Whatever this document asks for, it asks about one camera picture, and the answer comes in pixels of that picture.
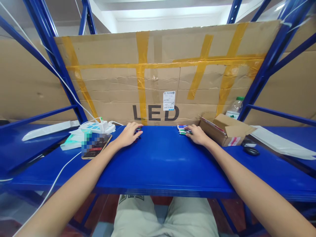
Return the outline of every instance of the red floor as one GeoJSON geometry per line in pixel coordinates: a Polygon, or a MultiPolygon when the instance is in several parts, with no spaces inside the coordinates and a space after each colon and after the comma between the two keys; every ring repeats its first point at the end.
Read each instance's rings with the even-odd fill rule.
{"type": "MultiPolygon", "coordinates": [[[[91,194],[85,203],[81,206],[78,212],[75,214],[74,218],[77,221],[82,221],[90,203],[92,202],[95,194],[91,194]]],[[[172,197],[152,197],[154,204],[157,205],[169,205],[172,201],[172,197]]],[[[100,195],[86,224],[85,227],[94,230],[97,223],[101,222],[110,222],[114,223],[116,208],[118,206],[119,195],[100,195]]],[[[222,212],[216,199],[209,199],[210,206],[212,208],[217,228],[219,232],[232,234],[232,231],[229,227],[229,224],[222,212]]],[[[232,219],[235,227],[238,231],[242,231],[246,228],[246,223],[244,221],[244,211],[243,211],[243,202],[241,199],[223,199],[222,203],[224,204],[230,218],[232,219]]],[[[67,227],[62,237],[81,237],[82,235],[77,233],[75,230],[67,227]]],[[[268,237],[270,235],[265,234],[261,237],[268,237]]]]}

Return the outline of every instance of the small cardboard box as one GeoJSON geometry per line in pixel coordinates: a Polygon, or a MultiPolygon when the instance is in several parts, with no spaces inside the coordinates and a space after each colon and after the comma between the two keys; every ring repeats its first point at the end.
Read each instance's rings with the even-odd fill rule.
{"type": "Polygon", "coordinates": [[[224,114],[219,114],[213,122],[207,119],[208,113],[204,113],[200,117],[202,130],[221,146],[240,145],[246,135],[256,130],[254,127],[224,114]]]}

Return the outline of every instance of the pixelated screen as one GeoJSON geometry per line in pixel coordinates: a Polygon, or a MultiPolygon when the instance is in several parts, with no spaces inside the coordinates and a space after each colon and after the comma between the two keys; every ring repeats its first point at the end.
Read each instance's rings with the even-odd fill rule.
{"type": "Polygon", "coordinates": [[[81,145],[81,157],[96,157],[111,137],[112,135],[85,133],[85,141],[81,145]]]}

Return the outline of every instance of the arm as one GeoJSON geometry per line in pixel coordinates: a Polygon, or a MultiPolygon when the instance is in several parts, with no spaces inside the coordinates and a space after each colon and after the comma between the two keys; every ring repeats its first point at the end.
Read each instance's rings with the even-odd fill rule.
{"type": "Polygon", "coordinates": [[[188,126],[193,142],[214,156],[240,198],[272,236],[316,236],[316,229],[287,200],[231,157],[198,126],[188,126]]]}
{"type": "Polygon", "coordinates": [[[142,126],[128,123],[122,133],[94,159],[74,174],[18,232],[23,237],[53,237],[61,232],[95,187],[100,175],[115,153],[131,145],[143,132],[134,135],[142,126]]]}

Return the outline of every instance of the computer mouse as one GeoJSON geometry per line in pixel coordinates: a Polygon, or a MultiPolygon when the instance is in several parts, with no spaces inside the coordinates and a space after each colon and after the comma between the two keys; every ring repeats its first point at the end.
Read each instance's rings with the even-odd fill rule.
{"type": "Polygon", "coordinates": [[[249,147],[249,146],[244,146],[244,152],[246,152],[249,155],[252,156],[258,156],[260,155],[259,151],[253,147],[249,147]]]}

